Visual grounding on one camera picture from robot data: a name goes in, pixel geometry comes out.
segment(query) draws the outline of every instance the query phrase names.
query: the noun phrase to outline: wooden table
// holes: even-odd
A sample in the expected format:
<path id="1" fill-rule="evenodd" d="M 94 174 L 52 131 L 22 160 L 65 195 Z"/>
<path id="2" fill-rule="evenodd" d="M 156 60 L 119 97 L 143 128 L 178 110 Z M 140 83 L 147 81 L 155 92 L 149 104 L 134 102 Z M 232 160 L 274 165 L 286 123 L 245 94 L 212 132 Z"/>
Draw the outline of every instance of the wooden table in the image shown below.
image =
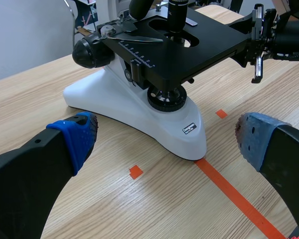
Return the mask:
<path id="1" fill-rule="evenodd" d="M 199 10 L 222 23 L 240 16 L 219 6 Z M 295 228 L 286 205 L 241 156 L 235 123 L 262 112 L 299 128 L 299 62 L 268 60 L 261 84 L 254 68 L 227 59 L 184 84 L 204 117 L 206 160 L 285 236 Z M 0 81 L 0 154 L 19 147 L 58 119 L 78 111 L 63 89 L 98 69 L 71 56 Z M 222 109 L 228 116 L 221 119 Z M 98 116 L 95 149 L 56 201 L 44 239 L 262 239 L 265 236 L 191 161 L 172 155 L 147 135 Z M 129 169 L 144 173 L 136 180 Z"/>

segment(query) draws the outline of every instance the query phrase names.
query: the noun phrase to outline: orange tape strip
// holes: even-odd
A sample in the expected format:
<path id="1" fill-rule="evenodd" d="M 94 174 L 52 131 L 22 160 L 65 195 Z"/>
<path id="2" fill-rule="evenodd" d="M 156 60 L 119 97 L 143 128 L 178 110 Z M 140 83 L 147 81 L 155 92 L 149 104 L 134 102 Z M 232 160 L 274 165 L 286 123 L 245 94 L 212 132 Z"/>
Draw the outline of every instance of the orange tape strip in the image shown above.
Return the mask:
<path id="1" fill-rule="evenodd" d="M 134 167 L 130 168 L 130 176 L 133 179 L 137 179 L 142 174 L 143 174 L 143 171 L 141 171 L 141 169 L 137 165 L 135 165 Z"/>
<path id="2" fill-rule="evenodd" d="M 195 161 L 211 181 L 251 220 L 269 239 L 286 239 L 260 212 L 251 205 L 206 159 Z"/>
<path id="3" fill-rule="evenodd" d="M 220 109 L 219 111 L 216 112 L 216 114 L 221 118 L 225 118 L 227 116 L 227 113 L 224 112 L 222 109 Z"/>

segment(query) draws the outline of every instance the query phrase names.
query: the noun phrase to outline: microscope base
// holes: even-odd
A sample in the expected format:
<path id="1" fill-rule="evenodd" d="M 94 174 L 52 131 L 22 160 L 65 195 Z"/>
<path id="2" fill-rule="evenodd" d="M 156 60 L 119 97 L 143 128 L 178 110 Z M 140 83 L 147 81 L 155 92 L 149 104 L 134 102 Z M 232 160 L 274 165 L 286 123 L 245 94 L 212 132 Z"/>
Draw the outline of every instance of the microscope base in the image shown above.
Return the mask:
<path id="1" fill-rule="evenodd" d="M 109 67 L 68 86 L 63 95 L 68 106 L 130 125 L 183 159 L 199 160 L 206 153 L 203 119 L 189 97 L 175 112 L 157 111 L 148 103 L 147 89 L 121 79 Z"/>

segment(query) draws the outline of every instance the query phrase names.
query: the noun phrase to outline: microscope stage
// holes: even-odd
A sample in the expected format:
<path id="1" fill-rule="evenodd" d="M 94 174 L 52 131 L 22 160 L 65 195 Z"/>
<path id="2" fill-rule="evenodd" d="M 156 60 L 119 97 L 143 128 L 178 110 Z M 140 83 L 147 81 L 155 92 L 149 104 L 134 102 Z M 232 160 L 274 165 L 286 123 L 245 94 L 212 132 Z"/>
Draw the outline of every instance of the microscope stage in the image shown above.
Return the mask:
<path id="1" fill-rule="evenodd" d="M 158 89 L 178 87 L 202 71 L 242 51 L 247 42 L 244 35 L 192 9 L 187 17 L 198 23 L 185 25 L 179 36 L 191 43 L 184 47 L 168 38 L 171 33 L 165 18 L 154 16 L 135 22 L 132 36 L 159 38 L 163 43 L 138 43 L 106 39 L 104 43 L 128 64 L 142 63 L 142 77 Z"/>

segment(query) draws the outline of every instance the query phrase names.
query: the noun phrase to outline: fine focus knob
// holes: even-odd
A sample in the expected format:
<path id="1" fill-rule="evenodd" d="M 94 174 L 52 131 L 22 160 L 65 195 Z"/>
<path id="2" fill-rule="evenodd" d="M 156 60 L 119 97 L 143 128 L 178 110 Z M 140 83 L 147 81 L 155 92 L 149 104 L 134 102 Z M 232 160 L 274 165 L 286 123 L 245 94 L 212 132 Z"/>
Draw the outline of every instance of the fine focus knob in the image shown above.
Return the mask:
<path id="1" fill-rule="evenodd" d="M 85 68 L 97 68 L 110 64 L 114 60 L 114 52 L 93 33 L 79 40 L 72 52 L 76 64 Z"/>

